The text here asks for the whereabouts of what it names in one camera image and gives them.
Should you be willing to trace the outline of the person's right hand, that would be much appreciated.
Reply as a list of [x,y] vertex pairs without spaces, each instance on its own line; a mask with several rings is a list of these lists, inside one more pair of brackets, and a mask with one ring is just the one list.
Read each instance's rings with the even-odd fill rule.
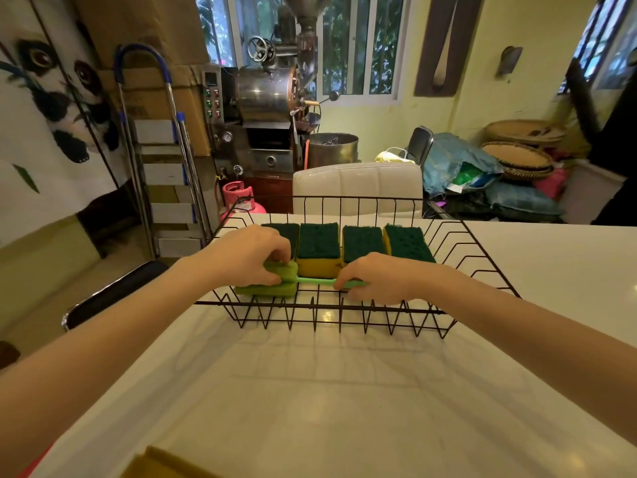
[[370,253],[344,268],[365,268],[373,272],[378,279],[378,291],[372,300],[380,305],[397,305],[402,301],[425,298],[438,265]]

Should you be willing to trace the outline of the person's left hand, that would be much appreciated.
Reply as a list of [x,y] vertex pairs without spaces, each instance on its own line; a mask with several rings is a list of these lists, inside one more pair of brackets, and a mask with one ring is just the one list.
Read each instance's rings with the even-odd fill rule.
[[246,287],[252,285],[257,266],[265,267],[267,261],[287,264],[291,246],[275,229],[252,224],[225,233],[190,260],[211,289]]

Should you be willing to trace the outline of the person's right forearm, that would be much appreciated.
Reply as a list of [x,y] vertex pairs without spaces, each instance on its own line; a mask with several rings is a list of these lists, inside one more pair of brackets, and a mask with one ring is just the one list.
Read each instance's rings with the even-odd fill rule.
[[637,347],[448,266],[422,296],[637,447]]

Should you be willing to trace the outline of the person's left forearm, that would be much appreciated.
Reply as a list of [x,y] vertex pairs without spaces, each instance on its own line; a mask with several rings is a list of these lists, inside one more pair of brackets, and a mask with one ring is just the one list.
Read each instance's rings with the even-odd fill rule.
[[210,291],[205,253],[168,271],[0,373],[0,478],[15,478]]

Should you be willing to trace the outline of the green and yellow sponge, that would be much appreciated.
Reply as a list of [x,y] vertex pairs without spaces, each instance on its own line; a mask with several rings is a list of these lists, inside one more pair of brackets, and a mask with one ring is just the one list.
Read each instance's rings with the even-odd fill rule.
[[298,276],[335,279],[342,269],[338,223],[301,224],[296,262]]
[[268,223],[263,224],[262,226],[275,229],[282,237],[289,240],[291,246],[291,260],[296,261],[300,239],[300,225],[296,223]]
[[342,229],[342,250],[344,265],[370,253],[387,254],[383,231],[377,226],[346,225]]
[[382,232],[386,254],[414,261],[436,263],[421,228],[387,224]]

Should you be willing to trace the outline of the pink gas cylinder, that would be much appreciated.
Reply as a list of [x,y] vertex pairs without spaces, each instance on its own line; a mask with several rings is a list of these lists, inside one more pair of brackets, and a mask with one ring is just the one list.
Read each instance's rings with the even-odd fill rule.
[[220,215],[220,226],[238,223],[239,219],[243,222],[251,221],[253,214],[267,213],[266,208],[256,202],[253,188],[243,181],[234,181],[223,185],[221,196],[224,202],[222,209],[225,209],[225,212]]

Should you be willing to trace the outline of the white padded chair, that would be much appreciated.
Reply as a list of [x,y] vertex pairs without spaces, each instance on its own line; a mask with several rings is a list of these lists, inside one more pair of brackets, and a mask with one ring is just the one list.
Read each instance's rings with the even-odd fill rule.
[[295,215],[378,215],[421,219],[424,206],[420,168],[410,163],[347,163],[294,173]]

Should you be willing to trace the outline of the steel round cooling drum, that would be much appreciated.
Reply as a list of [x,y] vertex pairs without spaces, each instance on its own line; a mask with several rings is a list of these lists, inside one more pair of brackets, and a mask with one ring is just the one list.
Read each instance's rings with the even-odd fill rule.
[[304,168],[320,168],[359,161],[359,138],[353,134],[325,132],[307,138]]

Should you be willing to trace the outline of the black chair backrest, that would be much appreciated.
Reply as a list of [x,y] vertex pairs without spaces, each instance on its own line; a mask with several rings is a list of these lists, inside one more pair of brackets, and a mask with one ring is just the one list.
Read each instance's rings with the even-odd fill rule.
[[419,168],[423,169],[433,143],[434,134],[431,129],[423,125],[416,127],[406,148],[405,159],[414,162]]

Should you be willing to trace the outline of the blue and steel step ladder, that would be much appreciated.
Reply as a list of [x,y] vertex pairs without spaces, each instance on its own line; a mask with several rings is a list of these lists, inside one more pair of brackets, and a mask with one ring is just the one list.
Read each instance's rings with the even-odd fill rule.
[[[147,53],[154,59],[161,77],[159,87],[166,96],[167,119],[142,119],[126,101],[124,63],[132,53]],[[115,49],[113,74],[133,186],[152,257],[175,260],[191,256],[209,244],[212,231],[169,65],[155,48],[134,42]]]

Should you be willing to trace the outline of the green and white plastic bag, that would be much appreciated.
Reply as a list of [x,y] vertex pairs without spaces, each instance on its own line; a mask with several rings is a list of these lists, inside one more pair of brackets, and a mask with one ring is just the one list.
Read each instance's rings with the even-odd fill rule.
[[502,175],[502,171],[499,173],[485,172],[469,162],[463,162],[457,175],[446,186],[445,190],[454,194],[483,191],[495,183]]

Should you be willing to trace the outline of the black cushioned stool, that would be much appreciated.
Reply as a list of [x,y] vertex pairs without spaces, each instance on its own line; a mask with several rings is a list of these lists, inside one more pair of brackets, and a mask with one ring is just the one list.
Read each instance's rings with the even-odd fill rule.
[[158,260],[148,261],[134,268],[116,281],[111,282],[106,287],[68,309],[61,321],[62,329],[64,329],[64,331],[70,331],[77,328],[79,325],[155,280],[168,269],[169,265]]

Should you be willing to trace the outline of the steel coffee roaster machine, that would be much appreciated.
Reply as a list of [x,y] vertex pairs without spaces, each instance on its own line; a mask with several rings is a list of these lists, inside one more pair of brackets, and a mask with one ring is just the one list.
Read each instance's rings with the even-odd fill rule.
[[204,117],[219,189],[248,191],[246,205],[292,213],[301,148],[320,124],[311,86],[318,18],[330,0],[224,0],[235,5],[236,65],[203,69]]

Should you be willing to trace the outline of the blue plastic sack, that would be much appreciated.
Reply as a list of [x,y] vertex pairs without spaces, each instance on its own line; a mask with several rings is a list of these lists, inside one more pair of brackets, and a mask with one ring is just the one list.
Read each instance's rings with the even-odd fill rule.
[[453,134],[439,133],[434,135],[434,143],[423,168],[424,191],[431,197],[454,194],[445,188],[455,178],[463,162],[485,172],[502,171],[504,174],[504,167],[480,147]]

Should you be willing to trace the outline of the dark blue sack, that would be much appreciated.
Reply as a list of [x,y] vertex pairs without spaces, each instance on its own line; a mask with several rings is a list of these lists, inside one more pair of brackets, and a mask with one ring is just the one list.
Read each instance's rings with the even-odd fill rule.
[[494,182],[484,190],[485,202],[498,217],[521,222],[560,222],[564,210],[532,185]]

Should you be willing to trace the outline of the woven bamboo tray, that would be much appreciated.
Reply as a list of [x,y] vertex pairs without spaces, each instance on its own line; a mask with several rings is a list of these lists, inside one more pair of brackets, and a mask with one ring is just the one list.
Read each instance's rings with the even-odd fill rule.
[[544,119],[505,119],[485,126],[490,141],[525,144],[528,146],[556,146],[566,136],[567,128]]
[[555,170],[546,152],[523,144],[491,141],[482,144],[481,149],[504,167],[507,180],[533,182],[546,179]]

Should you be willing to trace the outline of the yellow sponge piece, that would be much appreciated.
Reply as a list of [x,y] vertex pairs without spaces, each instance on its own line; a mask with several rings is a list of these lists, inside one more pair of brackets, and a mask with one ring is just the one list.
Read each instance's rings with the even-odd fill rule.
[[120,478],[220,478],[209,470],[149,445],[132,458]]

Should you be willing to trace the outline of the white framed window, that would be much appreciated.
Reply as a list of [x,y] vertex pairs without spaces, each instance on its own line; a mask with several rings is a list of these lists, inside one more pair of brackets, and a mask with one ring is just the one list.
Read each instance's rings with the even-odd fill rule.
[[[293,45],[280,21],[286,0],[195,0],[211,62],[257,68],[251,59],[263,41]],[[341,105],[393,104],[401,97],[401,75],[411,0],[327,0],[317,16],[313,99],[330,92]]]

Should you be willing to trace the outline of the stack of cardboard boxes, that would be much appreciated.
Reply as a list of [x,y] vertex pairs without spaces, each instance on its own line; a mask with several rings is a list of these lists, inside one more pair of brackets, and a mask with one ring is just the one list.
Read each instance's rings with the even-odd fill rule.
[[[121,110],[115,80],[116,48],[138,42],[168,65],[178,112],[185,115],[193,154],[207,157],[211,142],[203,114],[201,69],[210,59],[195,0],[72,0],[103,70],[104,89]],[[123,61],[125,104],[134,120],[168,120],[170,110],[159,64],[146,51]]]

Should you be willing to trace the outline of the window with dark grille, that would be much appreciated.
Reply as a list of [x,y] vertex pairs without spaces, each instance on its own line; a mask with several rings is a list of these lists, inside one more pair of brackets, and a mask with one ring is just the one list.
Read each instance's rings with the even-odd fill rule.
[[637,0],[597,0],[573,55],[593,90],[619,90],[633,73]]

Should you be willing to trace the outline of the brown wooden wall decoration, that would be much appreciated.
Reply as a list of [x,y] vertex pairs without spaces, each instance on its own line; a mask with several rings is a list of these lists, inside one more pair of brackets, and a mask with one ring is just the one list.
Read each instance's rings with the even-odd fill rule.
[[415,97],[453,97],[460,86],[483,0],[431,0]]

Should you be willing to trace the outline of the wall lamp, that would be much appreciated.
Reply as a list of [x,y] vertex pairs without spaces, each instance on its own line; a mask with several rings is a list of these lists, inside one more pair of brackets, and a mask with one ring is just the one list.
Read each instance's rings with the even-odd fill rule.
[[519,62],[519,59],[523,52],[523,49],[524,48],[522,46],[505,47],[505,49],[501,53],[500,61],[496,71],[497,79],[502,79],[514,72],[515,67],[517,66],[517,63]]

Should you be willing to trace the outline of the panda print wall hanging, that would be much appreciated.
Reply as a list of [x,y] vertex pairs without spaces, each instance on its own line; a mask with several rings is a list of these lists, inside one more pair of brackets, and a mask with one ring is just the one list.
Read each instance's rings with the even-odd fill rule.
[[130,179],[70,0],[0,0],[0,248]]

